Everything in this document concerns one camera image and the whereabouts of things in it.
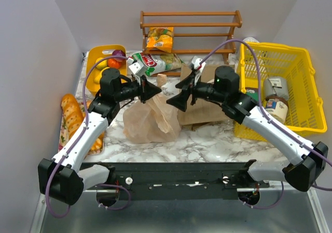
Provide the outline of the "burlap tote bag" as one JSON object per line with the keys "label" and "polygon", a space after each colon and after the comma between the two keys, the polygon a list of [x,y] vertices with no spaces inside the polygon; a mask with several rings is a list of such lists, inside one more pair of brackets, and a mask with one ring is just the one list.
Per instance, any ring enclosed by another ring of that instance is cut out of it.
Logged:
{"label": "burlap tote bag", "polygon": [[[206,65],[204,71],[201,75],[201,81],[208,83],[210,80],[214,79],[215,70],[218,65]],[[181,70],[180,80],[183,80],[191,73],[190,68],[184,67]],[[177,118],[178,122],[182,127],[189,130],[196,130],[198,127],[221,121],[229,120],[229,117],[225,115],[221,107],[216,104],[207,102],[202,99],[197,99],[196,103],[191,106],[191,96],[187,101],[187,109],[185,112],[178,111]]]}

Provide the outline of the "orange plastic grocery bag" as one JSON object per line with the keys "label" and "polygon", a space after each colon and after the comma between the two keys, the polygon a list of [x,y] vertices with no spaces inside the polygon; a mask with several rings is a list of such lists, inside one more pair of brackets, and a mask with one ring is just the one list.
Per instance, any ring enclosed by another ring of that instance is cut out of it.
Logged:
{"label": "orange plastic grocery bag", "polygon": [[136,144],[174,142],[181,131],[178,110],[162,92],[145,103],[135,102],[123,113],[123,133]]}

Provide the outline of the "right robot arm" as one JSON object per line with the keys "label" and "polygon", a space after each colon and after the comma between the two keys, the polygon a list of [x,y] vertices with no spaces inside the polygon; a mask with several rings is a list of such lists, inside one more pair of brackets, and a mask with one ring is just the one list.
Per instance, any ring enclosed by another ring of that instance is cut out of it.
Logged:
{"label": "right robot arm", "polygon": [[323,142],[314,144],[273,118],[256,100],[239,90],[239,81],[239,75],[227,65],[215,70],[213,83],[202,82],[198,71],[192,70],[176,85],[180,93],[168,99],[167,104],[183,112],[189,98],[191,104],[197,99],[218,104],[226,116],[260,134],[287,159],[279,162],[255,160],[244,170],[248,180],[288,182],[299,191],[308,191],[325,169],[327,145]]}

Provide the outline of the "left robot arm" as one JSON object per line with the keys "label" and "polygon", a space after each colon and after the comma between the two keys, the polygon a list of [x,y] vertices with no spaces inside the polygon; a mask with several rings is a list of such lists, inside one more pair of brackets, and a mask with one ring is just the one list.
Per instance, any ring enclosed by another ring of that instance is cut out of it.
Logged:
{"label": "left robot arm", "polygon": [[160,92],[161,88],[150,83],[145,76],[130,80],[117,69],[103,71],[100,89],[86,109],[82,124],[60,152],[51,160],[43,159],[38,165],[39,187],[46,204],[53,198],[74,205],[84,190],[106,183],[111,176],[110,167],[98,163],[81,170],[85,156],[117,116],[120,102],[134,98],[146,102]]}

